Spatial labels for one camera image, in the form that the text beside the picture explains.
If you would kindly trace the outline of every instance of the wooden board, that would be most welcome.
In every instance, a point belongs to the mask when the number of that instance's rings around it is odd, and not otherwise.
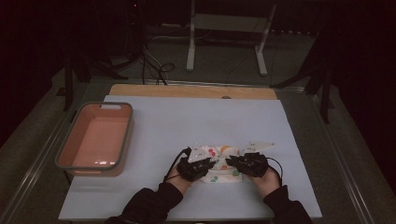
[[[276,100],[269,88],[116,84],[109,95]]]

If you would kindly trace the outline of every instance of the table leg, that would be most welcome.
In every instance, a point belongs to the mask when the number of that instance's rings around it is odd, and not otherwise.
[[[187,55],[187,71],[189,72],[192,72],[192,70],[194,70],[194,58],[195,58],[194,18],[195,18],[195,0],[191,0],[190,45],[189,45],[189,54]]]
[[[262,42],[260,42],[260,45],[255,47],[257,63],[259,65],[259,70],[260,70],[261,76],[268,75],[267,67],[265,66],[264,58],[262,57],[262,50],[264,48],[265,41],[267,40],[268,34],[270,32],[271,23],[272,23],[275,11],[276,11],[276,4],[273,4],[273,6],[271,8],[270,15],[267,17],[267,23],[265,23],[264,31],[262,32]]]

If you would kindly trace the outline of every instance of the cloth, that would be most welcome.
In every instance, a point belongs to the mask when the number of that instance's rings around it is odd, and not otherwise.
[[[229,166],[225,159],[230,156],[238,156],[239,148],[230,146],[203,146],[201,149],[205,152],[208,158],[216,161],[212,169],[209,169],[207,174],[201,177],[201,181],[206,183],[233,183],[243,180],[242,174],[236,170],[235,167]]]

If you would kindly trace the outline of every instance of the metal stand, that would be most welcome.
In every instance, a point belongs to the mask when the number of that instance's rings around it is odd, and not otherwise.
[[[332,68],[328,64],[316,65],[306,72],[300,72],[297,76],[291,77],[281,83],[270,85],[270,88],[283,89],[290,84],[309,76],[311,76],[311,79],[309,79],[309,82],[306,84],[304,91],[307,94],[316,94],[320,87],[323,86],[320,101],[320,115],[326,123],[329,123],[328,108],[330,102],[330,87],[332,83]]]
[[[267,18],[196,14],[195,0],[191,0],[190,45],[187,56],[187,70],[191,72],[194,69],[195,29],[240,31],[262,33],[262,41],[258,46],[255,47],[255,53],[257,57],[257,63],[259,65],[260,75],[266,76],[268,73],[264,58],[262,57],[262,50],[268,37],[275,11],[276,4],[272,5],[271,12]]]

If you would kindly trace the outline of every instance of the plastic container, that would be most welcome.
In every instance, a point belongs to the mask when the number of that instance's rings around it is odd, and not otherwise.
[[[71,175],[120,175],[133,126],[131,105],[87,103],[76,114],[56,164]]]

